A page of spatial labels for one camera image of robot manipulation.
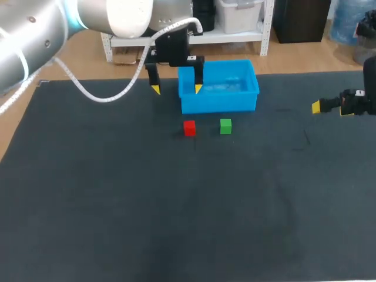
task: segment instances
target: yellow fingertip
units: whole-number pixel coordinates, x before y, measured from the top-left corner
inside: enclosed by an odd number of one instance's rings
[[[317,101],[312,104],[312,113],[313,114],[320,113],[320,101]]]
[[[342,109],[340,108],[340,115],[341,116],[355,116],[355,113],[349,113],[348,115],[342,115]]]
[[[160,95],[160,88],[159,88],[159,85],[152,85],[152,88],[154,89],[155,92],[158,93],[158,95]]]
[[[201,88],[202,88],[202,84],[196,84],[195,85],[196,94],[200,92]]]

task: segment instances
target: blue plastic box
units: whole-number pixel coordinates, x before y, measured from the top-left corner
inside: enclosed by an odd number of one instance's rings
[[[250,60],[206,62],[204,85],[198,94],[193,68],[179,68],[183,114],[254,111],[259,93]]]

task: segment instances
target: shelf leg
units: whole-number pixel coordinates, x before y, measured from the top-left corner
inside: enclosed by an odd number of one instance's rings
[[[273,20],[274,0],[265,0],[265,13],[264,13],[264,29],[261,41],[260,56],[268,55],[271,22]]]
[[[110,35],[105,33],[101,33],[100,35],[102,37],[103,48],[105,50],[107,62],[112,63],[112,48]]]

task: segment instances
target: wooden floor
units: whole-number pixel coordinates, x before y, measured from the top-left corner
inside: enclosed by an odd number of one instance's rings
[[[269,53],[260,57],[259,43],[200,45],[192,47],[195,55],[205,55],[207,61],[223,59],[251,59],[257,74],[264,73],[302,73],[360,70],[351,59],[352,49],[337,45],[328,39],[321,43],[299,43],[280,45],[275,36],[272,36]],[[136,50],[127,55],[122,53],[115,56],[116,63],[133,62]],[[59,56],[79,79],[117,79],[131,78],[135,66],[113,65],[106,62],[100,35],[86,31],[75,35]],[[161,78],[175,78],[176,69],[167,66],[159,67]],[[40,79],[62,80],[68,79],[58,66],[45,67],[39,75]],[[23,97],[0,117],[0,159],[2,159],[13,133],[23,116],[23,113],[34,92],[35,86],[30,87]],[[0,98],[0,105],[5,99]]]

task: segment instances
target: white storage box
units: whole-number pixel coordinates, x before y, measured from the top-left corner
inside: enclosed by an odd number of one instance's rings
[[[255,31],[264,0],[216,0],[224,33]]]

